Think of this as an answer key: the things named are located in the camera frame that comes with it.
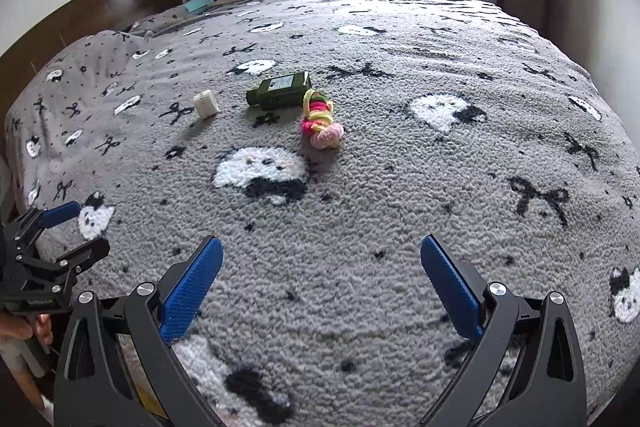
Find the green bottle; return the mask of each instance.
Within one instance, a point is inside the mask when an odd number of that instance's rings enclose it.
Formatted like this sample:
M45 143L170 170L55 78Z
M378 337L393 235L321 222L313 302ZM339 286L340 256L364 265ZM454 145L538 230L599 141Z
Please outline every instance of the green bottle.
M302 99L309 89L311 77L308 71L301 71L262 81L258 89L246 92L246 102L264 110L302 106Z

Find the bottle label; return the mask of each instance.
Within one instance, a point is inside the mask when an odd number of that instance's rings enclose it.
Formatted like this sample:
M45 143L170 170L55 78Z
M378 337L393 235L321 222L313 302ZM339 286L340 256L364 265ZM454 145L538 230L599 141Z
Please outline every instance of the bottle label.
M284 89L285 87L291 87L293 84L293 74L289 76L281 76L279 78L272 78L267 91L275 91L276 89Z

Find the blue gripper pad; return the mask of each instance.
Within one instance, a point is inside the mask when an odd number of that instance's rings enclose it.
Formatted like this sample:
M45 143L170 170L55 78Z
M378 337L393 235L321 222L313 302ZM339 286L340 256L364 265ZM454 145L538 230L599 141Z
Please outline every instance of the blue gripper pad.
M58 225L61 225L65 221L74 219L80 215L80 204L75 201L65 203L51 210L46 210L40 216L38 224L43 229L52 229Z
M222 243L214 237L204 246L164 300L160 336L167 344L181 338L189 329L193 317L222 268L223 259Z
M422 240L420 261L458 334L475 343L482 336L480 303L433 235Z

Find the silver bolt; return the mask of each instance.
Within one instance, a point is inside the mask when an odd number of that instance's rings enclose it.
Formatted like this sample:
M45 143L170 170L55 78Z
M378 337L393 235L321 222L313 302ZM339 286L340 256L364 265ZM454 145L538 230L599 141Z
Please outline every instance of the silver bolt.
M78 301L81 304L87 304L87 302L91 302L93 298L94 298L94 294L92 294L91 292L83 292L78 297Z
M140 286L138 286L138 289L136 290L138 292L138 295L149 295L152 291L154 290L154 286L150 283L150 282L143 282Z
M558 292L552 292L549 298L556 304L562 304L564 302L564 297L562 297Z
M507 293L507 286L505 286L500 282L492 282L489 286L489 291L492 294L497 295L498 297L501 297L505 293Z

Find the colorful crochet toy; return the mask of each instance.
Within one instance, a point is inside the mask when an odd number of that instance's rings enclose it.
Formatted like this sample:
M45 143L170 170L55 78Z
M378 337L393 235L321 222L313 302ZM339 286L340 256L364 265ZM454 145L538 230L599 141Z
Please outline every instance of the colorful crochet toy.
M305 111L302 134L309 137L311 145L316 149L340 147L344 127L334 123L334 102L323 92L309 89L305 93L302 107Z

